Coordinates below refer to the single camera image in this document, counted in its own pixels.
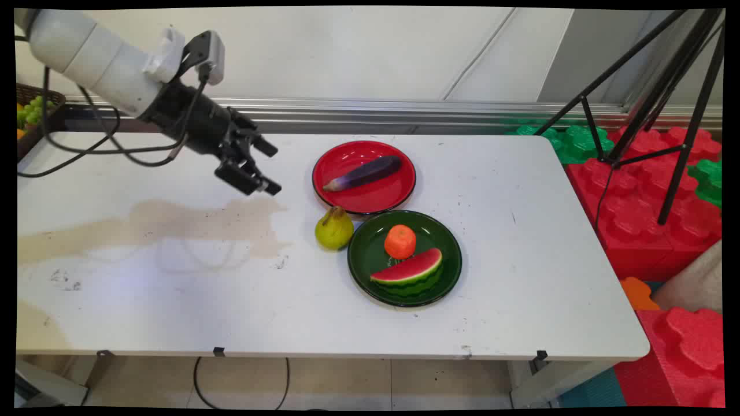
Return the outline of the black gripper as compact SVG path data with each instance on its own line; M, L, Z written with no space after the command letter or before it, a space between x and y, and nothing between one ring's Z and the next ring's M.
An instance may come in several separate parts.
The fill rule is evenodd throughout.
M189 87L176 79L162 87L140 115L141 121L156 125L175 141L175 148L164 160L174 161L183 147L201 155L214 155L220 161L215 176L232 188L247 196L254 192L277 195L282 186L264 176L249 153L254 147L273 157L278 148L262 136L256 122L248 116L206 97L204 86Z

